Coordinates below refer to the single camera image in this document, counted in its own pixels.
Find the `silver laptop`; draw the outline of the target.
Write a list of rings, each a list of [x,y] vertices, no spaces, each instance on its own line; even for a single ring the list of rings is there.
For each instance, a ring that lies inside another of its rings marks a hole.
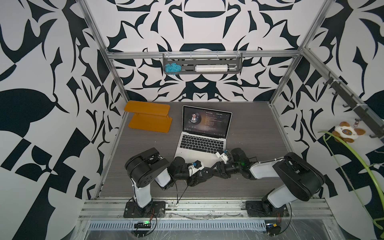
[[[221,158],[216,153],[226,150],[232,113],[194,106],[183,106],[182,133],[175,157],[186,163],[200,161],[212,167]]]

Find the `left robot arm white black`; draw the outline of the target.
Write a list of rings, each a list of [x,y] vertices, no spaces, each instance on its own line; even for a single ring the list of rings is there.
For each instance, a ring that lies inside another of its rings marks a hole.
[[[201,161],[186,163],[183,158],[176,157],[170,163],[156,148],[130,158],[125,163],[125,169],[134,190],[134,206],[142,212],[148,211],[153,204],[152,182],[167,190],[177,181],[185,181],[187,187],[194,187],[214,176],[213,169],[205,167]]]

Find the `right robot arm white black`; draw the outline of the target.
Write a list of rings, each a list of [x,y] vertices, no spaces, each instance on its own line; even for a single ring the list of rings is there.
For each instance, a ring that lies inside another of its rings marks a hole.
[[[252,158],[247,157],[240,148],[230,152],[219,151],[216,156],[221,160],[203,170],[210,178],[229,179],[233,174],[241,174],[248,180],[277,177],[282,180],[283,185],[271,190],[260,204],[255,207],[246,204],[247,209],[264,215],[270,215],[295,200],[307,202],[326,181],[320,171],[293,152],[265,162],[252,162]]]

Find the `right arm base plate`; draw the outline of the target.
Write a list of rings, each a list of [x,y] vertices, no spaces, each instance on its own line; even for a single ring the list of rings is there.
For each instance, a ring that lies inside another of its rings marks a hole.
[[[290,216],[290,210],[288,210],[286,205],[283,205],[280,208],[275,208],[272,204],[262,201],[246,201],[245,210],[247,211],[248,217],[251,218]]]

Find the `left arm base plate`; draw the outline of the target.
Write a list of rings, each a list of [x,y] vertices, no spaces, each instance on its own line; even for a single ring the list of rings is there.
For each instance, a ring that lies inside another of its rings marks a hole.
[[[166,210],[166,202],[164,201],[151,201],[147,206],[141,208],[136,202],[127,202],[124,210],[124,218],[150,218],[164,217]]]

